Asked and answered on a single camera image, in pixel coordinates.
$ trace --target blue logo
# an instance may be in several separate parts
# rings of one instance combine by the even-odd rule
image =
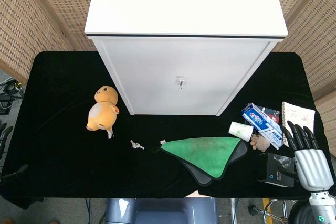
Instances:
[[[250,113],[250,117],[254,119],[258,124],[263,124],[262,119],[260,116],[256,115],[255,113]]]
[[[319,221],[321,221],[321,222],[325,221],[325,219],[324,219],[324,217],[322,215],[319,216]]]

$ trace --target cable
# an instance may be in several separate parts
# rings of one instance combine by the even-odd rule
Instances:
[[[104,218],[106,216],[106,212],[100,217],[99,223],[98,224],[103,224]]]
[[[19,93],[20,96],[18,96],[17,98],[23,99],[24,92],[22,89],[22,84],[17,80],[10,80],[7,81],[6,83],[0,83],[0,90],[1,89],[3,89],[3,93],[1,94],[7,94],[13,96]]]
[[[17,95],[9,95],[11,98],[19,98],[19,99],[22,99],[23,97],[19,97],[19,96],[17,96]]]
[[[235,206],[235,214],[233,216],[233,222],[232,222],[232,224],[234,224],[235,220],[236,220],[236,216],[237,216],[237,212],[238,212],[238,208],[239,208],[239,200],[240,200],[240,198],[238,198],[236,206]]]
[[[16,102],[16,104],[12,103],[11,106],[3,107],[3,106],[2,106],[2,102],[0,102],[0,107],[1,107],[2,109],[4,109],[4,110],[9,109],[9,108],[13,107],[14,105],[17,105],[17,102]]]
[[[5,83],[6,81],[9,81],[10,79],[12,79],[13,77],[9,77],[9,78],[7,78],[6,80],[4,80],[3,82],[1,82],[0,83],[0,85],[2,84],[2,83]]]
[[[85,203],[86,203],[86,208],[88,210],[88,215],[89,215],[88,224],[90,224],[91,223],[91,198],[89,198],[89,203],[88,203],[88,200],[85,198]]]

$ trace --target green towel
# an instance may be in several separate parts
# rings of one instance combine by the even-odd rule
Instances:
[[[239,141],[233,137],[189,138],[164,143],[161,149],[220,179]]]

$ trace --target white cabinet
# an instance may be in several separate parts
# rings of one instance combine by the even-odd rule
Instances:
[[[91,0],[85,33],[131,114],[220,115],[287,29],[279,0]]]

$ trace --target black box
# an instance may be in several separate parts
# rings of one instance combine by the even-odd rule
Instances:
[[[279,171],[279,163],[288,171],[294,172],[294,160],[273,153],[263,153],[259,156],[259,181],[282,186],[293,187],[294,179]]]

